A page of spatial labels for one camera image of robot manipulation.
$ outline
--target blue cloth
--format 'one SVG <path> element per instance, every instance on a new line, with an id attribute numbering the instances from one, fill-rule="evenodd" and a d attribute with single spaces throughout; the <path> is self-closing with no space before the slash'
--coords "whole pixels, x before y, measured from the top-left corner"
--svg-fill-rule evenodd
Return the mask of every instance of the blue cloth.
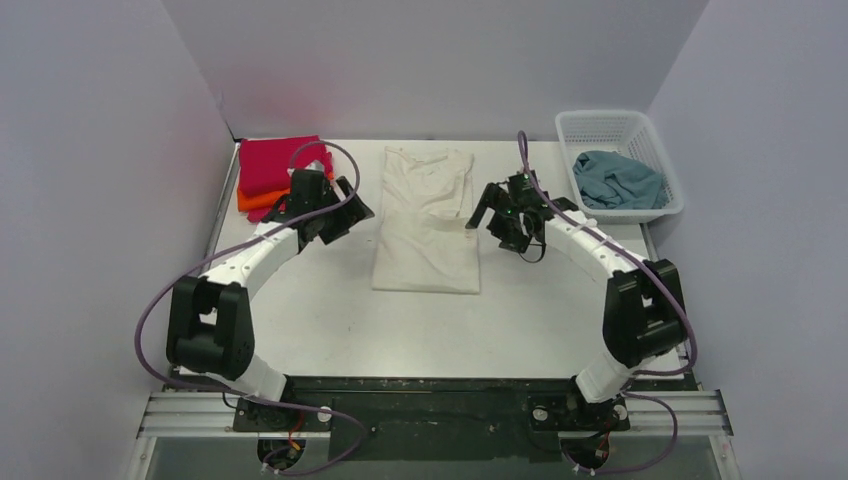
<path id="1" fill-rule="evenodd" d="M 615 152 L 583 152 L 574 162 L 583 203 L 601 210 L 647 210 L 668 203 L 663 177 Z"/>

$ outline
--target orange folded cloth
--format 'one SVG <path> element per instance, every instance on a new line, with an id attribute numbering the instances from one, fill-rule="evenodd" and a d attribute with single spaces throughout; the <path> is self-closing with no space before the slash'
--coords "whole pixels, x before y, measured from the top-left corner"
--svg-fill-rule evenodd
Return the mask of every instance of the orange folded cloth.
<path id="1" fill-rule="evenodd" d="M 327 178 L 330 180 L 333 179 L 332 172 L 327 174 Z M 274 202 L 280 198 L 280 195 L 285 195 L 289 192 L 291 192 L 291 189 L 287 188 L 285 190 L 263 193 L 262 195 L 256 195 L 255 197 L 248 197 L 241 191 L 241 188 L 236 188 L 236 199 L 238 200 L 239 212 L 249 212 L 251 210 L 268 208 L 274 205 Z"/>

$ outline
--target white wall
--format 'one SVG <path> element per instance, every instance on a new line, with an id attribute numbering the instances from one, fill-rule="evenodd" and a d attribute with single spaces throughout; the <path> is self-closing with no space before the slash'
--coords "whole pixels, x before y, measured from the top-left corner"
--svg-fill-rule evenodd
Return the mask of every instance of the white wall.
<path id="1" fill-rule="evenodd" d="M 239 137 L 555 138 L 654 98 L 707 0 L 163 0 Z"/>
<path id="2" fill-rule="evenodd" d="M 712 0 L 650 108 L 680 267 L 745 478 L 848 478 L 848 2 Z"/>
<path id="3" fill-rule="evenodd" d="M 0 476 L 116 478 L 157 387 L 135 320 L 202 254 L 232 142 L 157 0 L 0 10 Z"/>

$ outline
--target stack of folded clothes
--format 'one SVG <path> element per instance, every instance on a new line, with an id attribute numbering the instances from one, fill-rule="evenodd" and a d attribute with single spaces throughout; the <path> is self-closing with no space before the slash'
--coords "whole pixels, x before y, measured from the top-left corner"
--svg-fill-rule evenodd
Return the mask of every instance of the stack of folded clothes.
<path id="1" fill-rule="evenodd" d="M 281 195 L 289 193 L 289 163 L 294 152 L 317 136 L 273 140 L 244 140 L 239 149 L 238 209 L 247 212 L 251 223 L 262 220 Z M 304 149 L 294 163 L 295 168 L 323 169 L 333 178 L 333 159 L 325 145 Z"/>

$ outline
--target black cable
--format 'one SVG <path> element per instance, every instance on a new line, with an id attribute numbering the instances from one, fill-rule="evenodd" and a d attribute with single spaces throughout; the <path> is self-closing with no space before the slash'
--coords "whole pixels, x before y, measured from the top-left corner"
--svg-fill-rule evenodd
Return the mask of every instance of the black cable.
<path id="1" fill-rule="evenodd" d="M 221 392 L 221 400 L 224 401 L 224 405 L 232 408 L 233 410 L 238 410 L 238 407 L 230 405 L 230 402 L 227 401 L 227 392 Z"/>
<path id="2" fill-rule="evenodd" d="M 542 259 L 545 258 L 545 250 L 547 250 L 548 246 L 544 243 L 531 243 L 529 246 L 530 247 L 542 247 L 542 251 L 539 253 L 539 258 L 537 258 L 536 260 L 527 260 L 527 258 L 521 253 L 519 253 L 518 256 L 521 257 L 521 259 L 524 260 L 527 263 L 539 263 L 539 262 L 541 262 Z"/>

